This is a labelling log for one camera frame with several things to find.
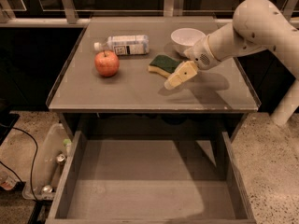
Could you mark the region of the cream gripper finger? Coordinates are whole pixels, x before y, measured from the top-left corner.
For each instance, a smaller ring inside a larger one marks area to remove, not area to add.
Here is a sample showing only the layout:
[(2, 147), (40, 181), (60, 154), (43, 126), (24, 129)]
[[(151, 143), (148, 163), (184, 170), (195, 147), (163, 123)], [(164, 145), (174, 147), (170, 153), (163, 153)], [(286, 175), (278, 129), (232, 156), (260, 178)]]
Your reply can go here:
[(195, 62), (182, 62), (164, 83), (164, 87), (168, 90), (173, 90), (175, 87), (193, 78), (198, 72), (198, 67)]

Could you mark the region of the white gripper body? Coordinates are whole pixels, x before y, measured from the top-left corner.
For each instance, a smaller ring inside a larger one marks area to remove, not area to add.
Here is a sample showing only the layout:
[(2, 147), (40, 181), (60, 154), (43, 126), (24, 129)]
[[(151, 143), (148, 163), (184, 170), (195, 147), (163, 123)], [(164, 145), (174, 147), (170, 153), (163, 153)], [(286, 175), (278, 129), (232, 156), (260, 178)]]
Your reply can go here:
[(184, 51), (185, 56), (196, 63), (200, 70), (209, 70), (221, 62), (213, 55), (208, 44), (209, 36), (198, 40), (193, 46)]

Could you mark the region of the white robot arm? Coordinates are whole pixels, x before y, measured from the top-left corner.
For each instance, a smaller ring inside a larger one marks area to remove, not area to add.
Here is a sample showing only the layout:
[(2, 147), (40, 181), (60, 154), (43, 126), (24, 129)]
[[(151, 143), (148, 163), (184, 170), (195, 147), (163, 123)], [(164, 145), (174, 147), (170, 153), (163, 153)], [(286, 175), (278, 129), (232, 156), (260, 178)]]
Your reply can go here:
[(172, 90), (199, 71), (265, 49), (299, 80), (299, 31), (269, 0), (245, 0), (236, 8), (230, 23), (184, 51), (188, 60), (176, 68), (164, 86)]

